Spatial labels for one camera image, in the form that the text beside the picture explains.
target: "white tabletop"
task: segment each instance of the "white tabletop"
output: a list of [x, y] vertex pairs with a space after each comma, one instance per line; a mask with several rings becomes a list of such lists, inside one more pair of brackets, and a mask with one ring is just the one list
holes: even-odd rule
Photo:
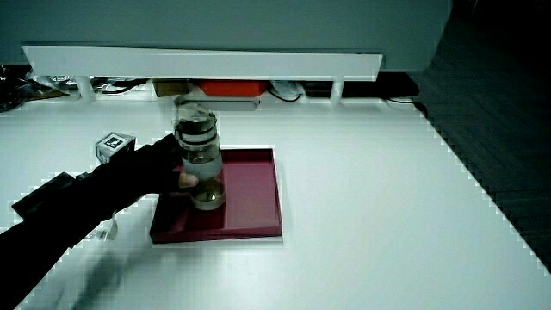
[[[175, 111], [28, 102], [0, 114], [0, 226], [56, 174], [96, 167], [107, 133], [150, 144]], [[545, 268], [412, 106], [262, 103], [217, 116], [222, 145], [275, 148], [282, 241], [153, 245], [148, 195], [118, 214], [117, 240], [67, 251], [22, 308], [551, 308]]]

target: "glass jar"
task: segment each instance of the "glass jar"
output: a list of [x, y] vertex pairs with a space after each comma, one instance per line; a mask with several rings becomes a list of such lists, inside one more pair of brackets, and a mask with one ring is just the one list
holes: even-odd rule
[[186, 103], [178, 107], [174, 130], [186, 173], [199, 179], [190, 189], [191, 201], [200, 210], [219, 208], [226, 202], [226, 191], [216, 116], [199, 103]]

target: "jar lid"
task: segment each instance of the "jar lid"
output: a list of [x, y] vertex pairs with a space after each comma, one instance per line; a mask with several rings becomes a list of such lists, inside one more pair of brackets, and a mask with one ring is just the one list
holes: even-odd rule
[[204, 134], [216, 126], [216, 115], [199, 103], [186, 103], [176, 111], [175, 129], [183, 134]]

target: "red tray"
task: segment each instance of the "red tray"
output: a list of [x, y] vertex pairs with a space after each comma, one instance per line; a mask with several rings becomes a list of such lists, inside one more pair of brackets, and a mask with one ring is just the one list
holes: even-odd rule
[[222, 161], [226, 203], [201, 211], [187, 193], [162, 194], [150, 230], [153, 243], [282, 235], [273, 150], [223, 150]]

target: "orange box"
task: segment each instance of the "orange box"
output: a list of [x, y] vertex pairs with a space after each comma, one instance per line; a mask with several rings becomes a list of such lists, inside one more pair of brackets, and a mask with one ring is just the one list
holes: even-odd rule
[[269, 87], [268, 81], [201, 80], [197, 83], [209, 96], [260, 96]]

